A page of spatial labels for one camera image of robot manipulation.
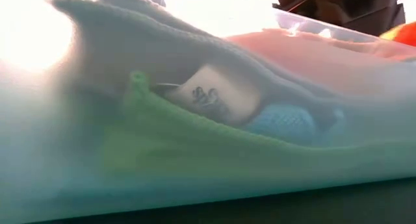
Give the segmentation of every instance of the green fabric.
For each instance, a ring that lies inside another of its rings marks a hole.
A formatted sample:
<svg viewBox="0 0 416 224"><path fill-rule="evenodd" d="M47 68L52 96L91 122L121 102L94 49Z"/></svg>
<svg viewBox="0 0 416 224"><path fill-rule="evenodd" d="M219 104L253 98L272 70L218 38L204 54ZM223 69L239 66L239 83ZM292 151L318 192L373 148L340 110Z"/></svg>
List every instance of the green fabric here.
<svg viewBox="0 0 416 224"><path fill-rule="evenodd" d="M134 73L132 81L122 120L109 128L102 154L105 167L113 173L257 178L278 180L285 186L302 180L302 186L308 186L355 180L358 168L366 174L359 175L361 179L375 178L391 171L387 164L409 163L413 155L401 153L416 149L414 140L321 149L293 145L187 112L151 93L142 73Z"/></svg>

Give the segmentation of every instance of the gray fabric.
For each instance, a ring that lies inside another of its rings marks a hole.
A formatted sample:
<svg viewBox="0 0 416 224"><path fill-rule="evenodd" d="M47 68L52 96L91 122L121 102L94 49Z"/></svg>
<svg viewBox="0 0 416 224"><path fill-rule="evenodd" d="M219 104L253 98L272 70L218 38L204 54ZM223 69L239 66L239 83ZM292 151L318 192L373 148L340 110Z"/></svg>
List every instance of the gray fabric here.
<svg viewBox="0 0 416 224"><path fill-rule="evenodd" d="M239 69L239 72L246 73L265 92L273 93L273 95L276 89L279 89L280 93L302 96L312 101L315 101L315 96L332 96L331 91L295 77L284 69L277 69L278 75L273 74L268 69L274 67L273 65L235 45L213 36L201 35L204 33L192 26L184 25L177 19L166 20L166 12L155 10L155 8L135 8L133 0L127 1L129 4L125 4L122 0L103 1L111 2L116 6L82 0L53 0L53 4L59 10L69 14L77 24L80 34L78 40L84 45L84 48L80 50L91 53L91 55L84 56L85 61L81 63L82 67L87 67L88 72L94 75L99 73L98 75L106 76L106 73L111 73L112 78L124 75L118 84L106 83L98 86L112 86L114 90L120 92L126 75L132 69L145 71L151 76L153 82L182 83L202 64L211 63ZM138 5L148 5L143 0L135 1ZM136 12L117 7L121 4ZM161 23L156 18L173 24L175 27L179 25L182 30ZM184 26L187 26L188 31L183 30ZM100 64L95 64L100 60L96 57L97 54L101 55ZM118 54L128 56L128 59L123 62L117 61ZM117 74L114 73L114 68L105 67L108 64L118 65ZM135 68L126 68L122 72L123 64L135 66Z"/></svg>

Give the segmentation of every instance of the sunlight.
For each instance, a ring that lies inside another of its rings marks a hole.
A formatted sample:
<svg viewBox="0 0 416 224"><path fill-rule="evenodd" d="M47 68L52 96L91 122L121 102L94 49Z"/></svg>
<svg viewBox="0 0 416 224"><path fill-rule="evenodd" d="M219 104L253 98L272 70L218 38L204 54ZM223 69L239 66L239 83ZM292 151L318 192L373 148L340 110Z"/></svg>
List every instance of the sunlight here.
<svg viewBox="0 0 416 224"><path fill-rule="evenodd" d="M2 24L6 25L0 27L3 62L41 72L62 60L68 52L73 24L46 0L0 0L0 12Z"/></svg>
<svg viewBox="0 0 416 224"><path fill-rule="evenodd" d="M215 36L278 28L274 0L165 0L174 16Z"/></svg>

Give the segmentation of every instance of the blue knitted item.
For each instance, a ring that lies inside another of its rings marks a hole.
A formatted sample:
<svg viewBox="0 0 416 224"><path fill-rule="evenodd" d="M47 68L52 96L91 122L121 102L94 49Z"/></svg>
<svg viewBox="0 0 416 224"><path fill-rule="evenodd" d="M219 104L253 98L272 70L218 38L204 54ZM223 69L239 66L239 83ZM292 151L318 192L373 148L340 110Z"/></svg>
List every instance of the blue knitted item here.
<svg viewBox="0 0 416 224"><path fill-rule="evenodd" d="M318 132L311 114L293 105L268 105L243 129L299 144L311 143Z"/></svg>

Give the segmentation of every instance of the dark surface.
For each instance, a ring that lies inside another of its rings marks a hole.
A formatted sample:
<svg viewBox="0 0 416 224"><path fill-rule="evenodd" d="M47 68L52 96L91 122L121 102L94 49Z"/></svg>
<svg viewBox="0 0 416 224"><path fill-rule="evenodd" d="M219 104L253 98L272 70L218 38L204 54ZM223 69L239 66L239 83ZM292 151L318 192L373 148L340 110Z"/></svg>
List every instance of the dark surface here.
<svg viewBox="0 0 416 224"><path fill-rule="evenodd" d="M284 11L379 36L405 23L397 0L279 0Z"/></svg>
<svg viewBox="0 0 416 224"><path fill-rule="evenodd" d="M52 223L416 223L416 179L75 218L42 224Z"/></svg>

